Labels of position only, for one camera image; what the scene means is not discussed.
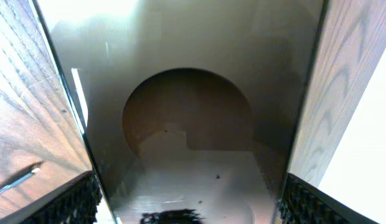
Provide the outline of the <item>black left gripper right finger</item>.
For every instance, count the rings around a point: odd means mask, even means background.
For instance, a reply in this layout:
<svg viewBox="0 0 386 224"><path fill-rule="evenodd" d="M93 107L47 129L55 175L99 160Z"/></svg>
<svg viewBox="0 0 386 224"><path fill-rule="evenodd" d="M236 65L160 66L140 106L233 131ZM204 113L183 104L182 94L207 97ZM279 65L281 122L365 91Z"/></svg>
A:
<svg viewBox="0 0 386 224"><path fill-rule="evenodd" d="M294 174L286 176L278 212L287 224L376 224Z"/></svg>

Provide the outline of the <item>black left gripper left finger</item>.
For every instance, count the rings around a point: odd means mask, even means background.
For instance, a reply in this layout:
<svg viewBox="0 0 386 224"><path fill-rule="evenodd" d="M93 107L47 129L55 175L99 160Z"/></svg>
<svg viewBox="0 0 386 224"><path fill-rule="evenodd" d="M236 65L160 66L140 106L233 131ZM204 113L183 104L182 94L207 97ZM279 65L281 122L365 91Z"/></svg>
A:
<svg viewBox="0 0 386 224"><path fill-rule="evenodd" d="M95 174L86 171L16 212L12 222L93 224L101 198Z"/></svg>

